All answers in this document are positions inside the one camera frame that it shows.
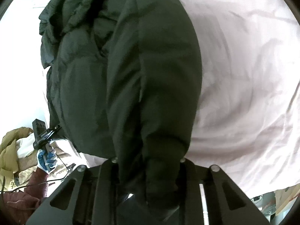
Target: person's hand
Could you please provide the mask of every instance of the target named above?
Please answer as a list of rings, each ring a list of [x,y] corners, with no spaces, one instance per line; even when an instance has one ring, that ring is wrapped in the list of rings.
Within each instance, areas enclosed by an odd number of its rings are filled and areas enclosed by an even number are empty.
[[[49,165],[50,172],[52,172],[56,167],[57,167],[57,156],[56,156],[56,151],[51,147],[52,150],[48,152],[47,157],[46,157],[46,162]],[[44,150],[38,150],[37,152],[37,167],[42,169],[46,173],[50,173],[46,167],[45,161],[44,161],[44,154],[46,151]]]

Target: black cable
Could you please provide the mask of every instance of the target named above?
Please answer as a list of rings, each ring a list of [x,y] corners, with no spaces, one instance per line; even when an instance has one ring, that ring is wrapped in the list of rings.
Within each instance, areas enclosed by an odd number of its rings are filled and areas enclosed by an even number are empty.
[[[66,166],[66,164],[65,164],[62,160],[61,160],[61,162],[64,164],[64,166],[65,166],[66,169],[68,170],[67,174],[66,174],[63,178],[60,178],[60,179],[53,179],[53,180],[47,180],[47,181],[45,181],[45,182],[43,182],[43,183],[39,183],[39,184],[30,184],[30,185],[21,186],[21,187],[18,187],[18,188],[16,188],[16,189],[14,189],[14,190],[11,190],[11,191],[3,191],[3,189],[4,189],[4,183],[5,183],[5,177],[4,177],[4,179],[3,179],[3,184],[2,184],[2,191],[1,191],[1,194],[3,194],[3,193],[13,193],[13,192],[15,192],[15,191],[17,191],[17,190],[19,190],[19,189],[22,189],[22,188],[26,188],[26,187],[30,187],[30,186],[35,186],[35,185],[43,185],[43,184],[48,183],[48,182],[60,181],[60,180],[65,179],[65,178],[68,176],[68,174],[70,173],[70,171],[69,171],[68,167]]]

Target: blue and white glove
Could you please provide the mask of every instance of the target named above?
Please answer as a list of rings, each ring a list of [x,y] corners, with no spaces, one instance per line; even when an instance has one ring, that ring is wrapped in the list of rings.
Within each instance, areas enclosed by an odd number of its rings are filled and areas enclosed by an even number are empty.
[[[51,147],[52,151],[49,151],[46,157],[46,163],[44,161],[44,154],[46,151],[38,150],[37,152],[37,167],[42,169],[44,172],[50,174],[57,167],[57,156],[56,151]]]

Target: silver bolt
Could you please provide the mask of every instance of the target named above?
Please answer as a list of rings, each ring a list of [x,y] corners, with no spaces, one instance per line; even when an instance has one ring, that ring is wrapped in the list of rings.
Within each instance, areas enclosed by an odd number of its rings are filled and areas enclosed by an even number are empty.
[[[117,157],[115,157],[115,158],[112,159],[112,163],[117,163],[117,162],[118,162],[118,158]]]
[[[79,166],[77,167],[77,171],[79,171],[79,172],[84,172],[85,169],[86,169],[86,166],[85,166],[85,165],[79,165]]]
[[[219,167],[218,165],[212,165],[212,166],[210,167],[210,169],[211,169],[213,172],[215,172],[215,173],[217,173],[218,171],[220,171],[220,167]]]

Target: dark green jacket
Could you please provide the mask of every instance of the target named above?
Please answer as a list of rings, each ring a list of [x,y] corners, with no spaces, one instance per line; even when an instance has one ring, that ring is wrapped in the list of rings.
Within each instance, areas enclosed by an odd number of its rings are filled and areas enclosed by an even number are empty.
[[[51,127],[80,152],[117,156],[131,192],[172,196],[202,80],[179,0],[51,0],[40,20]]]

